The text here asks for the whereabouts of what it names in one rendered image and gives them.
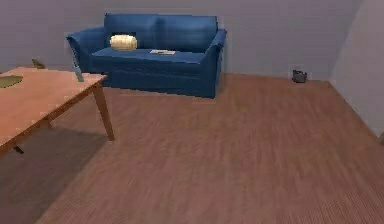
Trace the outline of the grey slim bottle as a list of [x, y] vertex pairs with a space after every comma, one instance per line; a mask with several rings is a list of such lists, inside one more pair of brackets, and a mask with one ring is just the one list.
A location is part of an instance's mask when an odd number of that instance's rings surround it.
[[78, 65], [77, 58], [76, 58], [76, 52], [75, 52], [73, 47], [71, 47], [71, 52], [72, 52], [73, 68], [74, 68], [76, 78], [77, 78], [78, 82], [84, 82], [84, 77], [83, 77], [81, 69]]

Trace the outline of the small dark grey object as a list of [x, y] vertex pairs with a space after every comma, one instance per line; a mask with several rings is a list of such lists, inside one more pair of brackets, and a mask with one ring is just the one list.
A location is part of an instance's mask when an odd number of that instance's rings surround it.
[[294, 70], [292, 74], [292, 80], [295, 83], [305, 83], [307, 81], [308, 74], [301, 70]]

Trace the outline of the blue sofa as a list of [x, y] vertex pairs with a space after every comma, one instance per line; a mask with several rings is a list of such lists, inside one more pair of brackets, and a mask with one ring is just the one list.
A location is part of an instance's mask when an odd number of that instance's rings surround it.
[[[134, 36], [137, 49], [113, 49], [113, 35]], [[107, 13], [102, 26], [67, 35], [81, 71], [106, 75], [105, 87], [205, 98], [216, 95], [225, 40], [218, 19], [201, 15]]]

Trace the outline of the cream round cushion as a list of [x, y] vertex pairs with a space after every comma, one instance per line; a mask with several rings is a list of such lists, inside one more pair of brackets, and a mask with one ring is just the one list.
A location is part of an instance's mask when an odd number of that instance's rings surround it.
[[116, 50], [133, 51], [137, 49], [138, 42], [137, 39], [131, 35], [113, 35], [110, 38], [110, 45]]

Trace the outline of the orange wooden table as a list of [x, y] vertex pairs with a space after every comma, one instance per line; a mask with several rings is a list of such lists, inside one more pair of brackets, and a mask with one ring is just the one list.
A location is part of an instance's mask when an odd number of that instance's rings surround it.
[[100, 112], [108, 139], [115, 139], [102, 82], [106, 75], [18, 67], [3, 74], [19, 75], [22, 81], [0, 88], [0, 158], [42, 125], [63, 114], [91, 93]]

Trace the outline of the green flat plate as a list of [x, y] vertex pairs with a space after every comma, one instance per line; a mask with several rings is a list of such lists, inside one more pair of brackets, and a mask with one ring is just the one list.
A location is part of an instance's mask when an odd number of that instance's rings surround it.
[[17, 83], [20, 83], [23, 80], [22, 76], [8, 75], [0, 76], [0, 88], [8, 88]]

